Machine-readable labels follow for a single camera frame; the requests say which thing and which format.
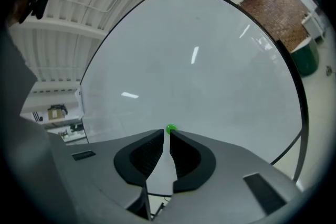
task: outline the green trash can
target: green trash can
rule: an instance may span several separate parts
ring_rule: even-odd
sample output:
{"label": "green trash can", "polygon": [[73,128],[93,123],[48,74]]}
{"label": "green trash can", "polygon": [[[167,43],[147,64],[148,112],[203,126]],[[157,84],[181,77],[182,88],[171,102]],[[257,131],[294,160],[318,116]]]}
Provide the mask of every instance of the green trash can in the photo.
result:
{"label": "green trash can", "polygon": [[319,52],[315,40],[311,37],[301,42],[291,55],[302,76],[313,74],[319,66]]}

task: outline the black rectangular vent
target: black rectangular vent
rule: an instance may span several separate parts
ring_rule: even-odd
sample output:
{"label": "black rectangular vent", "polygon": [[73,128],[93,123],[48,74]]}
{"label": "black rectangular vent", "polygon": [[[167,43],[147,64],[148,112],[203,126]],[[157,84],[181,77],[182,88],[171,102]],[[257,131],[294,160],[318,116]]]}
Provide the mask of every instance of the black rectangular vent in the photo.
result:
{"label": "black rectangular vent", "polygon": [[259,174],[244,177],[244,181],[256,197],[264,212],[269,215],[284,206],[284,199]]}
{"label": "black rectangular vent", "polygon": [[79,153],[74,153],[72,154],[72,156],[75,159],[75,161],[79,161],[81,159],[86,159],[86,158],[95,156],[95,153],[93,151],[83,151]]}

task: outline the green ball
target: green ball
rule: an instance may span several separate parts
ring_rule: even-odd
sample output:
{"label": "green ball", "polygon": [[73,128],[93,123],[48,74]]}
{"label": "green ball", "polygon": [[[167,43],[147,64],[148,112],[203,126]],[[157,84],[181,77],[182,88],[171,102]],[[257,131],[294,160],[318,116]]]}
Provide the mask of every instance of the green ball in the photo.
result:
{"label": "green ball", "polygon": [[177,130],[177,127],[174,124],[168,124],[166,127],[167,134],[170,134],[170,130]]}

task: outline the desk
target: desk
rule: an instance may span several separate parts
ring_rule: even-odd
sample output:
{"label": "desk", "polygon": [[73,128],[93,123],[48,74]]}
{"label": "desk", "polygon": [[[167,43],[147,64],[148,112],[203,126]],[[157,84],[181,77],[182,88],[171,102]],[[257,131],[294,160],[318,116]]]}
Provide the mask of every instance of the desk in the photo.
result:
{"label": "desk", "polygon": [[[144,0],[105,38],[83,77],[88,140],[175,124],[274,163],[308,136],[302,82],[283,49],[228,0]],[[148,192],[171,195],[174,180],[166,134]]]}

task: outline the brick wall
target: brick wall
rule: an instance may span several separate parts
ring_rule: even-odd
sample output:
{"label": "brick wall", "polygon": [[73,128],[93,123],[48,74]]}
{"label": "brick wall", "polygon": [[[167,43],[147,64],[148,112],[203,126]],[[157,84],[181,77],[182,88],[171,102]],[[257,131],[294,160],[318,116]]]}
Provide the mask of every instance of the brick wall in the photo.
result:
{"label": "brick wall", "polygon": [[308,37],[301,25],[308,9],[300,0],[244,0],[240,5],[289,51]]}

